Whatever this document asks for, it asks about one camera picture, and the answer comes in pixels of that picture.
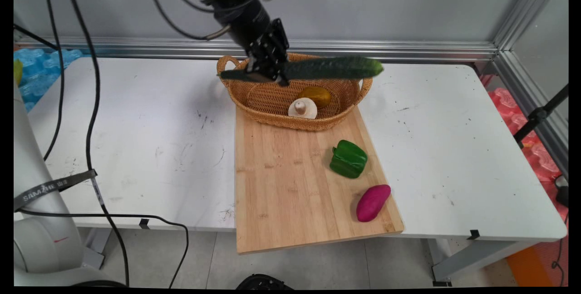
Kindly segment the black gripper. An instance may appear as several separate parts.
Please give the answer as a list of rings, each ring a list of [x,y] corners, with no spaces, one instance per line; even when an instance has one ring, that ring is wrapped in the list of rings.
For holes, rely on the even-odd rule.
[[[289,61],[288,38],[280,18],[271,22],[269,15],[259,0],[236,10],[227,8],[246,0],[216,0],[214,18],[221,26],[229,26],[232,40],[245,50],[249,61],[246,76],[251,82],[274,82],[288,87],[289,81],[284,66]]]

